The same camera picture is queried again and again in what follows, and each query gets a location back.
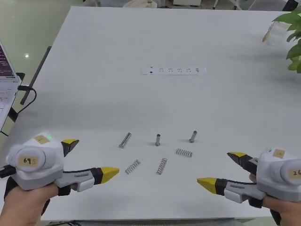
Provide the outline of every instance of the metal peg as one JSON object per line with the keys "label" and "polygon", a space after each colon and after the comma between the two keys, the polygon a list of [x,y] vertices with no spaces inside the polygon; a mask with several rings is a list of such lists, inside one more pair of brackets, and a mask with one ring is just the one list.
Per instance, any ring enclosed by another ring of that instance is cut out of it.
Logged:
{"label": "metal peg", "polygon": [[191,138],[189,139],[189,143],[194,143],[194,138],[196,138],[197,133],[198,133],[198,132],[197,132],[196,130],[193,131],[192,136],[191,136]]}
{"label": "metal peg", "polygon": [[156,143],[155,143],[155,146],[160,146],[160,137],[161,135],[160,134],[157,134],[157,137],[156,137]]}
{"label": "metal peg", "polygon": [[128,133],[126,135],[126,137],[123,139],[123,141],[119,145],[120,148],[124,148],[124,146],[126,145],[127,141],[130,139],[131,135],[132,135],[131,133]]}

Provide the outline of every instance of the green leaf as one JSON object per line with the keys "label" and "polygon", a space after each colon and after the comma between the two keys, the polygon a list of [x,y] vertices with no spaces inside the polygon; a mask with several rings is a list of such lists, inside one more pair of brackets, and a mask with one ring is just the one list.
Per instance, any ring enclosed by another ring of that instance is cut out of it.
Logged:
{"label": "green leaf", "polygon": [[299,64],[300,64],[300,61],[292,62],[292,63],[288,66],[288,69],[289,69],[290,71],[296,71]]}
{"label": "green leaf", "polygon": [[300,29],[301,29],[301,24],[292,24],[291,26],[289,26],[289,28],[287,30],[294,31],[294,30],[300,30]]}
{"label": "green leaf", "polygon": [[287,24],[300,24],[301,17],[296,13],[286,13],[278,16],[274,21],[284,22]]}
{"label": "green leaf", "polygon": [[297,66],[297,73],[301,73],[301,64],[300,63]]}
{"label": "green leaf", "polygon": [[294,33],[292,33],[290,36],[288,36],[288,38],[286,39],[287,42],[291,41],[293,38],[298,39],[301,37],[301,31],[295,31]]}
{"label": "green leaf", "polygon": [[298,56],[301,56],[301,45],[297,44],[288,51],[286,58],[291,59]]}
{"label": "green leaf", "polygon": [[299,56],[296,56],[296,57],[291,58],[290,60],[291,60],[292,62],[298,62],[299,59],[300,59],[300,57],[299,57]]}
{"label": "green leaf", "polygon": [[301,13],[301,6],[298,6],[297,8],[295,8],[295,10],[293,12],[296,14]]}

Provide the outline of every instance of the laptop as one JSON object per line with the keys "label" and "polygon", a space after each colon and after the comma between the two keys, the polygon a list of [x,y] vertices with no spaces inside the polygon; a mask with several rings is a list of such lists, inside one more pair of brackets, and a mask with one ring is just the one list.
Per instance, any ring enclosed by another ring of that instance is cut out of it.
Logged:
{"label": "laptop", "polygon": [[0,42],[0,128],[2,130],[8,112],[15,100],[21,79],[13,70]]}

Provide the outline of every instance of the handwritten number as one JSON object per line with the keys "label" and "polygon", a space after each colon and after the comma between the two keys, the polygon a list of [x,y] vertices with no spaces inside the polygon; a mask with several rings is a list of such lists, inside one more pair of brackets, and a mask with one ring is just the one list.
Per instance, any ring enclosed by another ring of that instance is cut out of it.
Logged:
{"label": "handwritten number", "polygon": [[301,170],[298,170],[298,173],[297,173],[297,171],[293,171],[293,175],[294,175],[294,176],[297,176],[297,175],[300,175],[300,176],[301,176]]}
{"label": "handwritten number", "polygon": [[28,164],[31,165],[31,164],[32,164],[32,159],[30,159],[30,158],[24,158],[24,159],[23,159],[23,162],[24,162],[24,163],[27,163],[27,162],[28,162]]}

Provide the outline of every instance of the floor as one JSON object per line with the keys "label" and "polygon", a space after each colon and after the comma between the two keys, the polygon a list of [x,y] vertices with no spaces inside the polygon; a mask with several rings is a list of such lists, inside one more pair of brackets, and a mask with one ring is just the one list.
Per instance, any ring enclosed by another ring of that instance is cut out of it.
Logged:
{"label": "floor", "polygon": [[[251,1],[241,0],[242,8],[249,8],[252,4]],[[70,6],[80,5],[81,3],[82,0],[0,0],[0,40],[15,71],[26,74],[24,84],[30,83],[47,47],[53,44]],[[170,2],[167,2],[167,5],[173,8],[191,9],[211,9],[213,4],[214,0],[203,0],[201,7],[186,7],[172,6]],[[283,0],[258,0],[256,4],[257,9],[253,8],[253,10],[280,11],[285,2]],[[233,4],[228,0],[220,0],[216,7],[216,9],[232,8]],[[17,111],[22,108],[19,102],[23,95],[20,92],[14,103],[14,108]],[[13,122],[7,119],[3,131],[9,133],[12,126]],[[0,144],[3,144],[4,141],[5,137],[0,135]],[[218,223],[202,222],[198,225],[238,226],[242,223],[224,221]],[[270,226],[275,224],[271,218],[260,218],[248,221],[243,225]]]}

